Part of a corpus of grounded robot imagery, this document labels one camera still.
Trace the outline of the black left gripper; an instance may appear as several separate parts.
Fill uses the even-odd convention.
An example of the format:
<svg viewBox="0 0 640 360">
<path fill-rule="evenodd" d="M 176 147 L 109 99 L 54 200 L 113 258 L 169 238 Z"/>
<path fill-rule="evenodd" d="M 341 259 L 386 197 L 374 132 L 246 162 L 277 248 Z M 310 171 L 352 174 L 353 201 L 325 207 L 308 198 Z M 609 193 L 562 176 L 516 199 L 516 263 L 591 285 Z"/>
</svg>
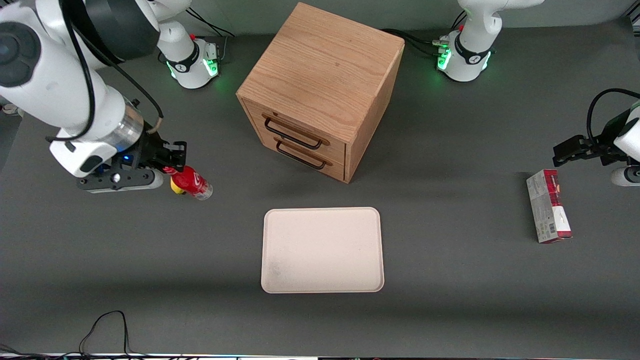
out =
<svg viewBox="0 0 640 360">
<path fill-rule="evenodd" d="M 621 135 L 623 127 L 626 125 L 631 110 L 626 110 L 614 118 L 610 119 L 602 129 L 602 133 L 594 136 L 592 122 L 594 111 L 587 111 L 586 130 L 587 139 L 584 136 L 572 136 L 553 147 L 553 166 L 561 167 L 567 162 L 580 160 L 591 160 L 599 158 L 603 166 L 609 166 L 617 162 L 623 162 L 626 166 L 631 166 L 630 157 L 614 144 L 615 139 Z"/>
</svg>

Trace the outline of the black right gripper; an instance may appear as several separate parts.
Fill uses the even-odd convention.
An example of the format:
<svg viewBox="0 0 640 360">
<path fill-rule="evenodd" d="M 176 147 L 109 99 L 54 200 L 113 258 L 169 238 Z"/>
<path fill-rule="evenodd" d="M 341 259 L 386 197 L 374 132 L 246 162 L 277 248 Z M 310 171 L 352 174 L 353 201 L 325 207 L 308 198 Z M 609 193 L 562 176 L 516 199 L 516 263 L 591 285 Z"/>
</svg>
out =
<svg viewBox="0 0 640 360">
<path fill-rule="evenodd" d="M 175 141 L 169 143 L 158 133 L 142 132 L 140 139 L 124 152 L 117 153 L 107 165 L 108 170 L 135 171 L 155 169 L 164 174 L 177 174 L 184 171 L 188 143 Z"/>
</svg>

